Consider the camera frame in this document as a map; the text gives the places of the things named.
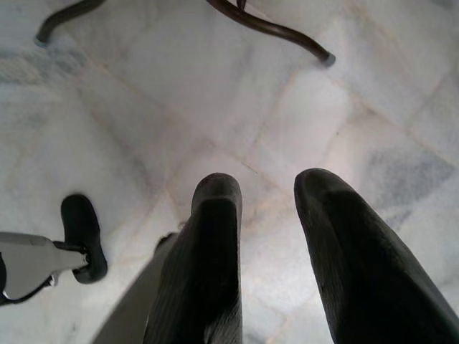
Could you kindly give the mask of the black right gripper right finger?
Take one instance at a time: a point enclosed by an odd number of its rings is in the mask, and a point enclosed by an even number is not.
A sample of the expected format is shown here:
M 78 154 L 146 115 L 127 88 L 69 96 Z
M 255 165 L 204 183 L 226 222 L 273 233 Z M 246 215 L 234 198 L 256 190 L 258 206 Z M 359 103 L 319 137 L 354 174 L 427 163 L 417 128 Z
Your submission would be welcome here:
M 295 206 L 335 343 L 456 343 L 458 316 L 407 245 L 336 174 L 299 173 Z

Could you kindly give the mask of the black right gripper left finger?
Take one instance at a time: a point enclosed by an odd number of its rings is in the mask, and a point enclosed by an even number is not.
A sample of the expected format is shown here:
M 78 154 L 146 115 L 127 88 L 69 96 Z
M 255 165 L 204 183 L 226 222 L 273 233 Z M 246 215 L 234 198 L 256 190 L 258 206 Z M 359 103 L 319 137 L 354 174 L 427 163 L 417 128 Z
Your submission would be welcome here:
M 226 173 L 204 177 L 161 268 L 144 343 L 241 343 L 242 192 Z

